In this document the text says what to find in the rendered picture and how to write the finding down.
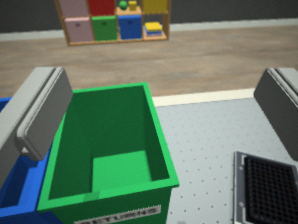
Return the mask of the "blue bin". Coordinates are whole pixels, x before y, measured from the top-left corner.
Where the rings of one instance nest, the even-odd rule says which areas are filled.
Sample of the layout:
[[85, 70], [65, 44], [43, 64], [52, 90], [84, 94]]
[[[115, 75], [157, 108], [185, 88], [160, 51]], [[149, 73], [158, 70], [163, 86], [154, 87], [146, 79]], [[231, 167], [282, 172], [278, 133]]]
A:
[[0, 189], [0, 224], [63, 224], [52, 211], [37, 211], [52, 145], [42, 161], [17, 159]]

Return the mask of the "green open-top bin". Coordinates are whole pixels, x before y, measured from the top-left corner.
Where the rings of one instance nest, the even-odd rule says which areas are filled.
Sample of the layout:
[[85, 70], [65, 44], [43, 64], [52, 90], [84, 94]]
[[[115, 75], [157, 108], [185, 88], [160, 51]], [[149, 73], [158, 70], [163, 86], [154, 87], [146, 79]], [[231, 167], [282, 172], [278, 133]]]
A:
[[72, 91], [37, 211], [63, 224], [166, 224], [180, 183], [147, 82]]

